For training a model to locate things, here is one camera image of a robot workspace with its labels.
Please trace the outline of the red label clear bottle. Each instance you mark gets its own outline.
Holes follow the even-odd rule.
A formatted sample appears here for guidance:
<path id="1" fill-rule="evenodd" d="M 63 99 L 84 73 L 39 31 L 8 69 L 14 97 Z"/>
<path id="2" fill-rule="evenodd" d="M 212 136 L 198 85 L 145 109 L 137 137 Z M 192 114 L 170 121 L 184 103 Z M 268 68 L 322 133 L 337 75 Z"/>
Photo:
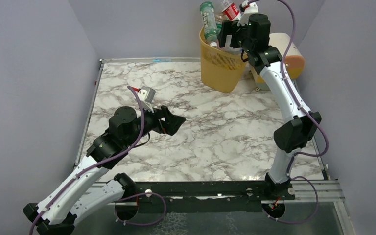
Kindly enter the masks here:
<path id="1" fill-rule="evenodd" d="M 221 0 L 221 11 L 230 21 L 240 20 L 241 13 L 234 0 Z"/>

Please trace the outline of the green label tall bottle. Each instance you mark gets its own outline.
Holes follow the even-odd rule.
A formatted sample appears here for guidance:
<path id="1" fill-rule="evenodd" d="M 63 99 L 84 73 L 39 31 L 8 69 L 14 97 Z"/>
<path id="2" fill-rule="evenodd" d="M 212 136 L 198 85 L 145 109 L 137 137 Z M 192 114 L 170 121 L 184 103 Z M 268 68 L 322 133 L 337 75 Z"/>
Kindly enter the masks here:
<path id="1" fill-rule="evenodd" d="M 206 1 L 200 5 L 200 14 L 203 22 L 203 32 L 206 42 L 214 48 L 218 48 L 218 29 L 215 21 L 214 6 Z"/>

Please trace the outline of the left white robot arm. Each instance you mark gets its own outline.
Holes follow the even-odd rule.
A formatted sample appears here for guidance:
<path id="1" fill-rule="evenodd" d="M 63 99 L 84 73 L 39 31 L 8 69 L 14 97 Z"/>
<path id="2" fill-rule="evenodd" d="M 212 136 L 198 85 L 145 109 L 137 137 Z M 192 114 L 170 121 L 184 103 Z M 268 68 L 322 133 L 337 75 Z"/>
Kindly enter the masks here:
<path id="1" fill-rule="evenodd" d="M 154 131 L 173 136 L 186 121 L 166 106 L 152 112 L 123 106 L 109 118 L 109 126 L 88 148 L 76 169 L 47 198 L 29 203 L 23 213 L 33 223 L 30 232 L 41 235 L 70 235 L 77 224 L 105 204 L 136 194 L 135 182 L 125 173 L 117 174 L 96 192 L 86 191 L 136 147 L 140 138 Z"/>

